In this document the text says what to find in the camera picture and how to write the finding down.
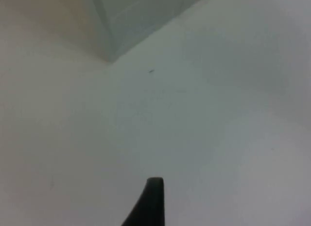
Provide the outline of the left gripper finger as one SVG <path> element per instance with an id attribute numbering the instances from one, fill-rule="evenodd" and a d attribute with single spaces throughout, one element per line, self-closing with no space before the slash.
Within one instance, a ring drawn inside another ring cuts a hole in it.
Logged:
<path id="1" fill-rule="evenodd" d="M 151 177 L 123 226 L 165 226 L 164 179 Z"/>

